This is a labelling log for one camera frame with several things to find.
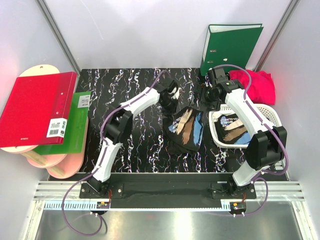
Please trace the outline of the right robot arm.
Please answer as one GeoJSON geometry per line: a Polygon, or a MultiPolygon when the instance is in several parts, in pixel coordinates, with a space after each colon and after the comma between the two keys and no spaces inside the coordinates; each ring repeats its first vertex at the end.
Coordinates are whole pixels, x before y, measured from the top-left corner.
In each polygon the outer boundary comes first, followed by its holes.
{"type": "Polygon", "coordinates": [[[193,90],[198,100],[197,107],[209,113],[209,117],[221,112],[225,103],[237,115],[246,128],[250,141],[245,149],[245,161],[227,181],[225,190],[234,196],[244,192],[248,186],[264,173],[283,175],[269,168],[284,160],[289,166],[286,151],[287,130],[268,120],[249,98],[248,88],[238,80],[230,80],[224,71],[225,65],[217,65],[207,71],[210,84],[199,83],[193,90]]]}

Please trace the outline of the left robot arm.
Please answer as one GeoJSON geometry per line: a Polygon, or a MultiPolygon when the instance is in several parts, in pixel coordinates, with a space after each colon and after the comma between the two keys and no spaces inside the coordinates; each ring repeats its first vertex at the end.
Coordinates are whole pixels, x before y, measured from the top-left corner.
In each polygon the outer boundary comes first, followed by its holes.
{"type": "Polygon", "coordinates": [[[179,86],[170,76],[157,77],[135,97],[110,108],[100,129],[102,146],[87,184],[99,195],[105,193],[112,166],[119,149],[132,133],[133,120],[147,108],[160,104],[166,114],[174,114],[178,105],[179,86]]]}

